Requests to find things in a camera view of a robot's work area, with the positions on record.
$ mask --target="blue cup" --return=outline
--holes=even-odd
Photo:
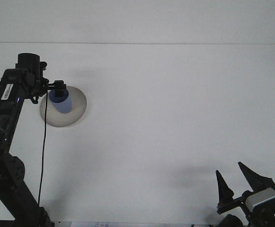
[[[55,96],[55,90],[49,92],[49,99],[54,107],[62,114],[67,114],[72,110],[72,100],[68,90],[64,90],[62,97]]]

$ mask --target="wire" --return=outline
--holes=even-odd
[[[44,110],[44,141],[43,141],[41,182],[39,184],[39,192],[38,192],[38,206],[41,198],[41,190],[42,190],[43,175],[44,175],[44,144],[46,142],[46,133],[47,133],[47,107],[48,107],[48,90],[46,92],[46,106]]]

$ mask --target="circular plate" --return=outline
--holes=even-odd
[[[84,93],[76,87],[67,86],[67,90],[72,100],[72,110],[70,113],[60,113],[52,105],[48,99],[47,109],[47,123],[54,127],[65,127],[69,126],[78,121],[87,108],[87,99]],[[44,111],[46,105],[46,97],[42,99],[40,104],[40,115],[44,120]]]

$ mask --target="white label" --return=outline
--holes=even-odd
[[[9,98],[12,87],[13,87],[13,84],[7,84],[4,94],[1,97],[2,100],[7,100]]]

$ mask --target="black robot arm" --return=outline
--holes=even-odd
[[[9,153],[24,100],[36,104],[47,90],[66,87],[63,81],[49,84],[43,78],[46,66],[38,55],[22,53],[16,68],[5,70],[0,81],[0,200],[14,216],[14,227],[54,226],[24,182],[24,163]]]
[[[227,186],[219,171],[216,171],[219,203],[217,213],[222,214],[236,207],[245,213],[249,227],[275,227],[275,183],[271,178],[260,176],[242,162],[238,163],[253,192],[245,191],[233,199],[233,191]],[[228,215],[217,227],[243,227],[242,222]]]

